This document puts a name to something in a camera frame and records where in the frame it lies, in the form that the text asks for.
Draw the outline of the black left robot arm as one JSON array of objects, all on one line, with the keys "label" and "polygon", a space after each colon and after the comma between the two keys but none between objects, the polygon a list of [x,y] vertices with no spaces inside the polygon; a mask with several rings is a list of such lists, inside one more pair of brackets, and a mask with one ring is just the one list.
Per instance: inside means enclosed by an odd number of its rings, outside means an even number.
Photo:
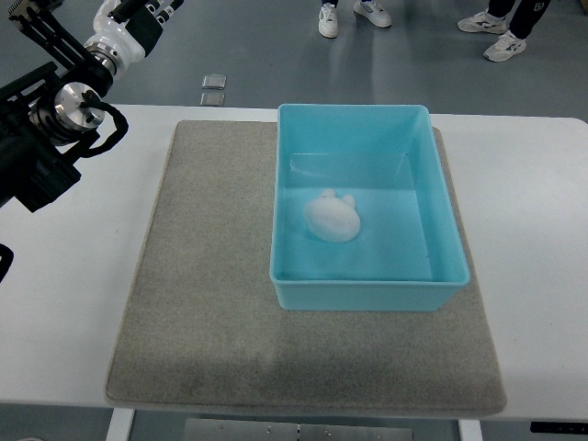
[{"label": "black left robot arm", "polygon": [[54,17],[59,1],[16,1],[8,18],[51,61],[1,89],[1,202],[35,212],[81,178],[75,163],[110,151],[128,121],[105,101],[113,62],[99,60]]}]

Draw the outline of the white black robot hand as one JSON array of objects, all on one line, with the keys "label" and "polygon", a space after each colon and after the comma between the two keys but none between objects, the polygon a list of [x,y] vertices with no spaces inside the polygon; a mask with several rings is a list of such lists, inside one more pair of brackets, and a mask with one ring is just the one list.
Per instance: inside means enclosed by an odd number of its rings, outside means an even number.
[{"label": "white black robot hand", "polygon": [[104,1],[98,8],[85,48],[120,74],[146,58],[165,24],[184,1]]}]

